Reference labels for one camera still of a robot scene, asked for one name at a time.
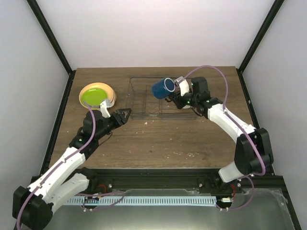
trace black metal frame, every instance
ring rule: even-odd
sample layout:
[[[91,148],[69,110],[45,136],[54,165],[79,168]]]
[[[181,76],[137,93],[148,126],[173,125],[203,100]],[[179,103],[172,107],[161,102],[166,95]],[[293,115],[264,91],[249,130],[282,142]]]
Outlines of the black metal frame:
[[[36,0],[27,0],[33,13],[37,17],[40,25],[42,26],[46,36],[55,49],[59,59],[61,60],[65,70],[67,71],[69,78],[66,84],[65,92],[59,107],[58,115],[54,128],[52,130],[51,138],[48,144],[46,155],[43,161],[43,165],[40,173],[43,174],[49,167],[51,155],[56,143],[56,139],[59,133],[59,127],[64,115],[67,99],[71,90],[73,78],[75,76],[75,70],[73,71],[65,58],[50,26],[48,25],[42,11],[40,10]],[[275,0],[268,15],[266,16],[260,30],[258,31],[251,47],[249,48],[245,58],[242,61],[237,73],[243,89],[243,93],[248,105],[248,109],[256,128],[259,128],[259,123],[249,97],[247,87],[244,82],[243,72],[250,62],[252,56],[257,50],[261,40],[265,36],[265,33],[269,29],[272,21],[274,20],[278,10],[282,6],[284,0]],[[210,192],[215,196],[225,195],[225,191],[215,190],[200,187],[199,185],[206,179],[216,179],[218,177],[218,169],[95,169],[95,172],[101,178],[101,180],[107,180],[108,183],[112,183],[113,189],[161,189],[161,188],[180,188],[180,189],[195,189],[198,188],[201,193]],[[270,168],[270,175],[262,177],[253,177],[252,180],[256,188],[280,188],[283,195],[288,200],[288,209],[291,214],[291,218],[296,230],[300,230],[297,216],[295,214],[294,207],[292,205],[288,190],[285,186],[282,176],[274,175],[273,168]],[[242,180],[242,188],[251,188],[249,182]]]

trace dish rack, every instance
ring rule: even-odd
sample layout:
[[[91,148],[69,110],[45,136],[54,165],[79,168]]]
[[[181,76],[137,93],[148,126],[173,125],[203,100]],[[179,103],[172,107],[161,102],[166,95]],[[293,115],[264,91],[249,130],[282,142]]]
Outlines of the dish rack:
[[[177,109],[173,102],[158,100],[152,93],[152,85],[162,77],[132,77],[129,81],[127,108],[132,109],[132,119],[196,119],[191,109]]]

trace white wall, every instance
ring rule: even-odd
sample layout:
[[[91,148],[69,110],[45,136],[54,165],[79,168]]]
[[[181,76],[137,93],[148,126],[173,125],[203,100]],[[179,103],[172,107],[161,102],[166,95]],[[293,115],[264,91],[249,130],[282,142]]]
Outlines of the white wall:
[[[38,0],[72,68],[237,66],[273,0]]]
[[[39,169],[67,81],[24,0],[0,1],[0,228],[11,230],[12,197]]]
[[[307,1],[285,1],[244,72],[260,125],[307,229]]]

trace wooden tabletop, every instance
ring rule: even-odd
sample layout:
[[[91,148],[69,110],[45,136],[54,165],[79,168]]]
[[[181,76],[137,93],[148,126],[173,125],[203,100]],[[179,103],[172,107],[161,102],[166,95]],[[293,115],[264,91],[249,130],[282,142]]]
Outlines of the wooden tabletop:
[[[126,107],[132,77],[177,78],[192,69],[193,67],[77,69],[50,165],[60,158],[83,124],[87,109],[79,103],[79,93],[84,86],[93,82],[110,85],[117,94],[117,101],[112,108],[115,110]],[[252,124],[235,67],[220,67],[220,70],[227,77],[229,85],[227,108],[246,123]],[[212,97],[224,99],[224,80],[217,71],[202,69],[192,75],[198,76],[207,79]],[[232,162],[234,153],[233,140],[204,117],[192,120],[130,118],[127,124],[113,131],[113,136],[82,167],[215,168]]]

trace blue mug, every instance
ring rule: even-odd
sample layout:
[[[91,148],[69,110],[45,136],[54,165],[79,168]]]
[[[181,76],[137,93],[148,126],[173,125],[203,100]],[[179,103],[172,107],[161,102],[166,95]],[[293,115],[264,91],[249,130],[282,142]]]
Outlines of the blue mug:
[[[152,86],[152,92],[157,99],[163,99],[174,92],[175,88],[175,83],[172,79],[162,78]]]

